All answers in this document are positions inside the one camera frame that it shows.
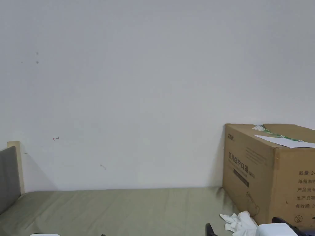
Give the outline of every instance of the gray headboard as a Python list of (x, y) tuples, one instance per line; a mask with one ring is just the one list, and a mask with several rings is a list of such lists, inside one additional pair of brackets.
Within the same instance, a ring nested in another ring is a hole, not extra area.
[(21, 196), (16, 147), (0, 151), (0, 214)]

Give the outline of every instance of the black printed logo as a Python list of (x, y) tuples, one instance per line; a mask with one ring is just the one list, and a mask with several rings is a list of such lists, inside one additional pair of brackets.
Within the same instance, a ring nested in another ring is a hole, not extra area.
[(294, 218), (294, 221), (295, 221), (296, 223), (300, 223), (300, 222), (303, 221), (303, 217), (302, 217), (302, 216), (296, 216), (296, 217)]

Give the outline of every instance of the white cloth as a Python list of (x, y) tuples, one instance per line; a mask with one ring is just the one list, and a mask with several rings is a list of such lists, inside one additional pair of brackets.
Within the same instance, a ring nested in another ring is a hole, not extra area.
[(232, 231), (232, 236), (255, 236), (257, 224), (250, 217), (248, 211), (228, 216), (220, 214), (220, 217), (227, 222), (225, 224), (225, 230)]

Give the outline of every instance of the mattress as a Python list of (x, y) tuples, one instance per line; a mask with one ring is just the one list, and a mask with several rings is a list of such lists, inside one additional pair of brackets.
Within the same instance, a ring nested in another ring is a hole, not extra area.
[(220, 213), (238, 213), (222, 188), (33, 192), (0, 215), (1, 236), (204, 235), (225, 231)]

